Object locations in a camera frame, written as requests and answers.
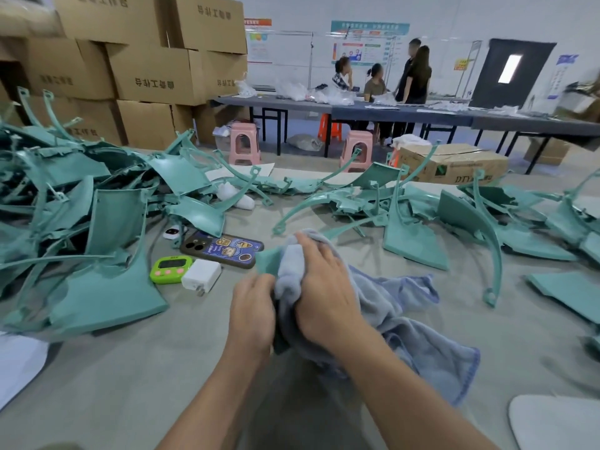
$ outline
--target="small electronic device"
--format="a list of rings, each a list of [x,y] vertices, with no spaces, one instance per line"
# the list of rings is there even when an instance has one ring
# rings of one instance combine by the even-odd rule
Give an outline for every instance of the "small electronic device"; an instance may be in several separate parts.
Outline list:
[[[181,279],[181,285],[186,289],[197,291],[198,295],[202,296],[213,288],[221,271],[223,267],[218,262],[196,259]]]
[[[150,270],[150,279],[155,284],[180,283],[192,262],[190,256],[161,257]]]
[[[206,260],[250,269],[256,263],[256,253],[265,249],[257,240],[223,234],[213,237],[198,230],[188,237],[179,250],[184,254]]]
[[[187,232],[187,227],[183,227],[183,233]],[[166,238],[167,240],[175,240],[179,238],[179,225],[175,224],[174,226],[169,227],[162,233],[162,238]]]

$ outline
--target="green digital timer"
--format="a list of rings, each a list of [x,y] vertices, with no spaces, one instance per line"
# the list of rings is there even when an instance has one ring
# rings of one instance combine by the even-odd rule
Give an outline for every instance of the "green digital timer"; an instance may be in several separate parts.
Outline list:
[[[150,279],[156,284],[180,283],[192,263],[190,256],[161,257],[154,263]]]

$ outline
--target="hand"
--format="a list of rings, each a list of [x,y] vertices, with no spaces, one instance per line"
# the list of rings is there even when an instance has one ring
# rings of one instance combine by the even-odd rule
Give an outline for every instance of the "hand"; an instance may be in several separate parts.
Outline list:
[[[331,346],[340,333],[353,331],[366,322],[341,259],[327,245],[317,245],[302,232],[296,234],[296,239],[306,264],[296,321],[307,339],[332,352]]]
[[[226,348],[261,361],[268,358],[275,334],[274,284],[272,275],[251,273],[235,285]]]

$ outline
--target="smartphone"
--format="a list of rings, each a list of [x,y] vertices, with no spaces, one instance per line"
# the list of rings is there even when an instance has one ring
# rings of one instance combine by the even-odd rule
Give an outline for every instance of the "smartphone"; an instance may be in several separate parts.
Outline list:
[[[265,249],[257,240],[223,234],[213,237],[201,230],[191,234],[179,250],[188,256],[214,260],[227,265],[251,269],[256,263],[256,253]]]

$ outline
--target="blue towel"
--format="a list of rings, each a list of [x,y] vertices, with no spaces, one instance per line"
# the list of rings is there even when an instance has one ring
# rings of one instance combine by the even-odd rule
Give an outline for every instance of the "blue towel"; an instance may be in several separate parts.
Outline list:
[[[319,232],[306,229],[304,233],[316,241],[328,244],[334,256],[340,257],[331,242]],[[404,311],[423,309],[431,303],[439,302],[431,275],[371,278],[347,264],[346,268],[365,320],[383,335],[398,358],[446,401],[458,406],[475,377],[479,366],[479,350],[462,346],[421,322],[401,316]],[[290,236],[282,250],[275,282],[279,330],[282,337],[302,357],[341,373],[333,356],[307,340],[296,323],[294,306],[301,295],[304,272],[302,247],[298,245],[295,236]]]

